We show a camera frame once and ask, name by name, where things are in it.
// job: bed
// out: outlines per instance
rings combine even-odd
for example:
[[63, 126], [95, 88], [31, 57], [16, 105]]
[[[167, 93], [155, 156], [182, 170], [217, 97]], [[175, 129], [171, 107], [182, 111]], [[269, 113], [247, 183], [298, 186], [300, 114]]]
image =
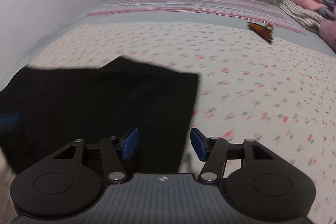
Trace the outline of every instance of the bed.
[[[247, 22], [272, 23], [269, 45]], [[101, 67], [120, 55], [200, 74], [190, 127], [241, 143], [253, 138], [305, 172], [317, 195], [309, 217], [336, 219], [336, 54], [278, 7], [254, 0], [108, 0], [38, 41], [26, 64]], [[190, 141], [181, 172], [202, 168]], [[228, 161], [225, 176], [239, 167]], [[2, 223], [14, 216], [14, 174], [1, 157]]]

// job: mattress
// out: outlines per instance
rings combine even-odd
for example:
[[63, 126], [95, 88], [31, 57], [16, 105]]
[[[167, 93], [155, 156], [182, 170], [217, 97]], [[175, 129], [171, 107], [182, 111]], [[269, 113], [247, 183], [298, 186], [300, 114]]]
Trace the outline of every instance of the mattress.
[[[314, 181], [317, 195], [309, 217], [316, 223], [335, 221], [336, 55], [318, 36], [292, 21], [300, 32], [276, 27], [269, 45], [246, 30], [246, 18], [173, 10], [98, 15], [95, 10], [39, 41], [1, 83], [6, 85], [22, 64], [101, 67], [120, 55], [199, 73], [190, 127], [232, 143], [258, 140]], [[197, 174], [203, 164], [189, 140], [185, 153], [189, 160], [181, 170]], [[239, 162], [228, 161], [225, 176], [238, 167]], [[9, 220], [14, 214], [8, 185], [14, 175], [6, 164], [2, 170]]]

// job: silver screw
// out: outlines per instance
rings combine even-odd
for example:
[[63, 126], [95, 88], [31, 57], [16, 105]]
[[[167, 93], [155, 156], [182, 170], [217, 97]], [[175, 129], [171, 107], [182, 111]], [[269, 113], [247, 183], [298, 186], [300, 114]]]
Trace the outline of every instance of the silver screw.
[[112, 172], [112, 173], [109, 173], [109, 179], [110, 180], [118, 181], [118, 180], [122, 180], [124, 177], [125, 177], [125, 174], [122, 173], [122, 172]]
[[201, 178], [206, 180], [206, 181], [213, 181], [215, 179], [217, 179], [217, 175], [215, 173], [212, 172], [205, 172], [201, 175]]

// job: gray ribbed plate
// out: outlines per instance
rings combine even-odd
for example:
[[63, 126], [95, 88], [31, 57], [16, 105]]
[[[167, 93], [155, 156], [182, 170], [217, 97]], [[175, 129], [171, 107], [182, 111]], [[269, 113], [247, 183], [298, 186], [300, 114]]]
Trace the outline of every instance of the gray ribbed plate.
[[[41, 224], [49, 221], [22, 216], [13, 224]], [[87, 211], [53, 224], [257, 224], [233, 209], [215, 186], [195, 181], [191, 174], [135, 174], [125, 184], [110, 185], [101, 199]], [[305, 218], [283, 222], [312, 224]]]

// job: pile of clothes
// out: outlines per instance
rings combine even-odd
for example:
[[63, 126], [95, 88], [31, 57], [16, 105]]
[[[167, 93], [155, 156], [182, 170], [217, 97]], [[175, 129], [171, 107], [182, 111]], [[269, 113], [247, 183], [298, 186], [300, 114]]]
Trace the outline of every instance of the pile of clothes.
[[284, 0], [279, 7], [307, 30], [325, 35], [325, 26], [336, 27], [335, 6], [336, 0]]

